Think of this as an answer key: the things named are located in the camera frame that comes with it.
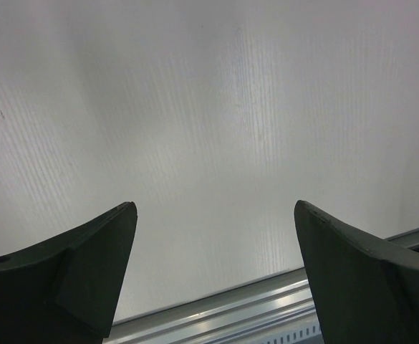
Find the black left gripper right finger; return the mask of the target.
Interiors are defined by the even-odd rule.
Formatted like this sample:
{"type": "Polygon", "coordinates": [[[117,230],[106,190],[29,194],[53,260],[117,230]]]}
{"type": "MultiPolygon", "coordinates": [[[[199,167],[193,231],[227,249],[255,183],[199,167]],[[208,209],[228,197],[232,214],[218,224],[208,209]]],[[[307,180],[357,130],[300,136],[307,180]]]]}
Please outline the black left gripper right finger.
{"type": "Polygon", "coordinates": [[[307,201],[294,223],[326,343],[419,343],[419,249],[350,226],[307,201]]]}

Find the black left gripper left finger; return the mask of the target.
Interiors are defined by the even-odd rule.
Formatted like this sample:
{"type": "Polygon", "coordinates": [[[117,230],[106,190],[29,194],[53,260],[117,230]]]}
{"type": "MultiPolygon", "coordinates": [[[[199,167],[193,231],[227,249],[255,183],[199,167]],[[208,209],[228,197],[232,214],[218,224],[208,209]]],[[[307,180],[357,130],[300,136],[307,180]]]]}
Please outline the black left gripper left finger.
{"type": "Polygon", "coordinates": [[[0,256],[0,343],[101,343],[108,338],[137,221],[137,207],[127,201],[0,256]]]}

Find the aluminium front frame rail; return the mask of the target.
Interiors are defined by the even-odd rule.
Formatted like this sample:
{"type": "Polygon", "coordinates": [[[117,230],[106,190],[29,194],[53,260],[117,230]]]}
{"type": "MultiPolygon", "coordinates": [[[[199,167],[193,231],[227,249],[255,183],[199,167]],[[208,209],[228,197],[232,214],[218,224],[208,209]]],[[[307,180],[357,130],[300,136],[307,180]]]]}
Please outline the aluminium front frame rail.
{"type": "Polygon", "coordinates": [[[241,343],[317,323],[293,219],[134,243],[109,343],[241,343]]]}

